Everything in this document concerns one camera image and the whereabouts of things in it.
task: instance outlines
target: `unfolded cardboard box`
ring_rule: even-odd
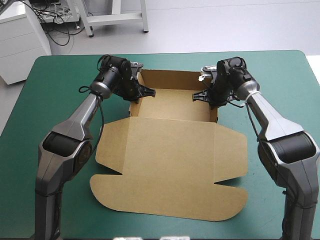
[[[247,173],[247,139],[215,123],[216,108],[192,101],[206,88],[199,75],[142,70],[140,83],[156,95],[131,103],[130,117],[104,126],[96,161],[122,175],[92,176],[101,204],[207,221],[229,219],[245,206],[246,190],[215,183]]]

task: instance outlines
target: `wire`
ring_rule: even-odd
[[[43,14],[43,12],[47,12],[47,13],[54,13],[53,11],[48,11],[48,10],[39,10],[39,9],[36,9],[36,8],[34,8],[34,7],[32,7],[31,5],[29,5],[29,4],[27,4],[27,3],[25,3],[23,0],[18,0],[19,2],[21,2],[21,3],[23,3],[24,5],[26,5],[28,8],[30,8],[33,12],[34,12],[34,14],[37,16],[37,18],[40,20],[40,23],[45,23],[46,21],[44,20],[44,18],[42,17],[42,14]],[[61,18],[61,20],[63,21],[63,23],[65,24],[65,26],[66,26],[66,30],[67,30],[67,32],[69,33],[69,29],[68,29],[68,26],[67,26],[67,24],[66,24],[66,22],[63,20],[63,18],[59,15],[57,15],[57,16],[55,16],[54,18],[53,18],[53,21],[55,20],[55,18]],[[56,42],[54,39],[53,39],[53,37],[50,35],[50,32],[52,32],[52,30],[45,30],[45,34],[47,34],[48,36],[49,36],[49,38],[55,43],[55,44],[57,44],[57,45],[59,45],[59,46],[66,46],[69,42],[70,42],[70,35],[68,34],[68,40],[67,40],[67,42],[66,43],[64,43],[64,44],[60,44],[60,43],[58,43],[58,42]]]
[[[72,33],[69,33],[69,35],[77,35],[79,33],[81,33],[83,30],[85,29],[85,27],[83,27],[80,31],[78,32],[72,32]],[[67,32],[63,32],[63,31],[60,31],[58,29],[54,29],[55,31],[59,32],[59,33],[62,33],[62,34],[68,34]]]
[[[45,24],[46,21],[44,20],[44,16],[50,16],[50,17],[53,17],[53,20],[52,20],[52,23],[57,23],[57,24],[64,24],[65,25],[65,28],[66,28],[66,31],[67,32],[64,32],[64,31],[61,31],[61,30],[58,30],[56,29],[54,26],[50,29],[50,28],[45,28],[44,31],[45,31],[45,34],[48,35],[48,37],[57,45],[59,46],[66,46],[69,44],[70,42],[70,36],[74,36],[74,35],[77,35],[79,33],[81,33],[85,27],[83,27],[80,31],[78,32],[70,32],[69,31],[69,28],[68,28],[68,25],[66,23],[66,21],[72,17],[72,15],[70,15],[66,20],[64,20],[64,18],[66,17],[66,14],[70,14],[69,11],[70,11],[70,8],[67,8],[65,6],[57,6],[56,3],[51,3],[54,5],[55,7],[55,11],[51,11],[51,10],[47,10],[48,7],[51,5],[49,4],[49,2],[46,0],[46,6],[45,6],[45,9],[41,9],[41,8],[36,8],[32,5],[29,5],[27,3],[25,3],[23,0],[18,0],[19,2],[25,4],[28,8],[30,8],[33,13],[36,15],[36,17],[39,19],[40,23],[41,24]],[[66,41],[66,43],[58,43],[56,42],[56,40],[54,40],[54,38],[52,37],[52,35],[50,34],[50,32],[53,32],[53,31],[57,31],[57,32],[60,32],[62,34],[66,34],[68,35],[68,39]]]
[[[90,158],[92,156],[92,154],[95,152],[95,150],[97,149],[98,144],[100,142],[100,139],[101,139],[101,136],[102,136],[102,133],[103,133],[103,130],[104,130],[104,126],[105,126],[105,115],[104,115],[104,111],[103,111],[102,106],[101,106],[101,103],[102,103],[102,100],[103,100],[103,96],[101,95],[100,92],[93,90],[89,86],[81,86],[78,89],[78,92],[81,93],[81,94],[86,93],[88,91],[90,91],[91,94],[96,95],[96,100],[98,101],[98,105],[99,105],[99,109],[100,109],[100,113],[101,113],[101,122],[102,122],[101,123],[100,132],[99,132],[99,136],[98,136],[98,139],[97,139],[97,141],[96,141],[96,143],[95,143],[95,145],[94,145],[94,147],[93,147],[93,149],[91,151],[91,154],[89,156],[89,158]]]

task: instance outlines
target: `green tabletop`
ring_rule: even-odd
[[[241,56],[261,86],[262,94],[282,115],[301,124],[320,143],[320,87],[300,51],[208,52],[120,55],[144,63],[145,69],[199,71],[218,60]],[[86,97],[78,93],[97,75],[99,55],[38,58],[0,137],[0,237],[28,238],[34,234],[35,178],[38,144],[57,123],[65,120]],[[129,102],[113,95],[103,102],[105,122],[128,116]],[[192,238],[276,239],[281,236],[285,196],[259,161],[257,142],[247,112],[231,105],[219,108],[219,124],[248,138],[248,174],[229,185],[247,189],[248,202],[235,217],[210,222],[177,217],[117,212],[93,196],[89,179],[110,173],[92,156],[81,172],[64,186],[61,232],[63,238]],[[101,118],[93,120],[97,138]],[[320,238],[320,206],[313,225]]]

